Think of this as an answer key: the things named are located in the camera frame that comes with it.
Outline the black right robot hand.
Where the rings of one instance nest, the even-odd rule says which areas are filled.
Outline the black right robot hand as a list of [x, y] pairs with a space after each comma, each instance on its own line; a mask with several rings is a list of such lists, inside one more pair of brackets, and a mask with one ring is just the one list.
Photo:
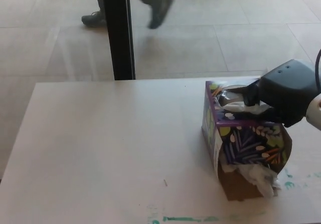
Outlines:
[[260, 121], [283, 124], [286, 128], [303, 118], [320, 129], [319, 61], [315, 65], [291, 59], [245, 87], [232, 89], [243, 97], [246, 106], [268, 105], [261, 114], [248, 116]]

